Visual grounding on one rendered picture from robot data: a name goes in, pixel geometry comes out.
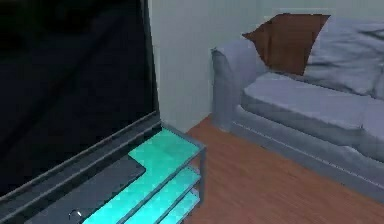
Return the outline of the turquoise glass television stand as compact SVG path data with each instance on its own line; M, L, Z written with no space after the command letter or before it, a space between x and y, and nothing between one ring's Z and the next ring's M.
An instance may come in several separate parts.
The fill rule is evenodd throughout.
M206 147L164 125L129 156L144 174L79 224L184 224L204 200Z

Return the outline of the grey sofa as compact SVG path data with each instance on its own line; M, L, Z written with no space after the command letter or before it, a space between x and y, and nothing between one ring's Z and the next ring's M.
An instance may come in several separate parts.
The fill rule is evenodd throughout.
M329 15L302 76L244 34L211 57L216 127L384 204L384 19Z

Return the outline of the brown cushion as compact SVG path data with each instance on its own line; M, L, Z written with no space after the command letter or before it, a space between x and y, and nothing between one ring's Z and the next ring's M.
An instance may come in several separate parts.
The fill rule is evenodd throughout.
M302 76L312 46L329 15L278 14L244 37L272 70Z

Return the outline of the black television set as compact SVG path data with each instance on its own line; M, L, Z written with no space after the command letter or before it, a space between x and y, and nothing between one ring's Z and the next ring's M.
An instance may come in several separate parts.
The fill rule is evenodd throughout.
M0 0L0 224L79 224L159 125L148 0Z

